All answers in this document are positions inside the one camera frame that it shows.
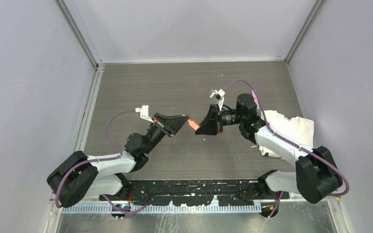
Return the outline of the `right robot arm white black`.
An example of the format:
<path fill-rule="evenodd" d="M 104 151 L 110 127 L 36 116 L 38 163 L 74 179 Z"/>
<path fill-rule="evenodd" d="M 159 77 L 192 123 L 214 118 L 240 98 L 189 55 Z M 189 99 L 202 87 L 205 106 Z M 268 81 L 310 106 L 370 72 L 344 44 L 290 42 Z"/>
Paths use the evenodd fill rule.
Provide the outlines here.
<path fill-rule="evenodd" d="M 257 182 L 261 197 L 270 199 L 279 191 L 292 192 L 316 204 L 345 184 L 329 149 L 313 148 L 280 134 L 258 114 L 251 94 L 240 94 L 234 109 L 224 105 L 222 89 L 212 90 L 210 97 L 217 104 L 210 105 L 195 127 L 196 135 L 218 135 L 225 126 L 238 125 L 243 138 L 270 149 L 295 168 L 295 172 L 270 170 L 260 176 Z"/>

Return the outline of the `orange highlighter pen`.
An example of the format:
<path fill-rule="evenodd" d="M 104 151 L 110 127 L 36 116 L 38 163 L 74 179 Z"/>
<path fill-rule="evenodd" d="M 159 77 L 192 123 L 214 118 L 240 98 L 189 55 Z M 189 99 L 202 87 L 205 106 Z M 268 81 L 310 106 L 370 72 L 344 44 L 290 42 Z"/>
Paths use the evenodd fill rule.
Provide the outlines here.
<path fill-rule="evenodd" d="M 191 118 L 189 118 L 187 122 L 190 128 L 192 128 L 194 131 L 197 131 L 200 128 L 200 125 Z"/>

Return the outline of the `pink highlighter pen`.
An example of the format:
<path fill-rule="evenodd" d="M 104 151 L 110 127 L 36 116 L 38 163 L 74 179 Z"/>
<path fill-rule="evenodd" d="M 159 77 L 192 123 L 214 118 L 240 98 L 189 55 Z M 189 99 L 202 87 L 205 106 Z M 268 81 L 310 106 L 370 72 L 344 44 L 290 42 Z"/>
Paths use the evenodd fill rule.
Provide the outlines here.
<path fill-rule="evenodd" d="M 251 91 L 251 93 L 252 93 L 253 98 L 256 99 L 257 98 L 256 93 L 253 90 Z"/>

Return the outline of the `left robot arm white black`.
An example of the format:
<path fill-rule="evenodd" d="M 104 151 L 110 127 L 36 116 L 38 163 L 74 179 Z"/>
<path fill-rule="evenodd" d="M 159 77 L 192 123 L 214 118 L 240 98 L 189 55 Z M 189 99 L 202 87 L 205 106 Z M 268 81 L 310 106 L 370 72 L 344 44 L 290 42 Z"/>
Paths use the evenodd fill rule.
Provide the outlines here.
<path fill-rule="evenodd" d="M 188 115 L 156 113 L 146 134 L 130 134 L 124 149 L 116 154 L 89 156 L 81 150 L 73 152 L 47 177 L 55 205 L 68 208 L 83 198 L 100 195 L 127 199 L 130 188 L 124 174 L 143 168 L 149 160 L 147 155 L 158 143 L 165 136 L 175 136 L 189 119 Z"/>

